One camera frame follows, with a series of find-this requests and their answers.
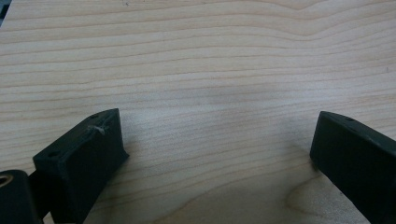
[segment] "wood grain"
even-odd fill
[[[395,49],[395,1],[13,0],[0,169],[118,107],[86,223],[368,223],[308,151],[320,110],[396,137]]]

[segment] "screw hole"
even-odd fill
[[[57,156],[59,156],[60,153],[61,153],[60,151],[53,151],[53,152],[50,152],[50,153],[49,153],[49,157],[50,157],[50,158],[57,157]]]
[[[12,175],[0,175],[0,188],[11,182],[13,178]]]

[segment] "black plastic part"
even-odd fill
[[[371,223],[396,223],[395,141],[354,119],[321,112],[310,156]]]
[[[55,223],[82,223],[106,182],[128,158],[118,109],[84,119],[33,157],[37,211]]]
[[[8,170],[0,173],[0,223],[41,224],[35,202],[24,171]]]

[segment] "light wood tabletop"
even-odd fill
[[[13,0],[0,170],[119,108],[85,223],[368,223],[309,150],[322,110],[396,138],[395,60],[396,1]]]

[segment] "wooden table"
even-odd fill
[[[368,223],[308,152],[321,110],[396,137],[395,60],[395,1],[13,0],[0,169],[117,107],[85,223]]]

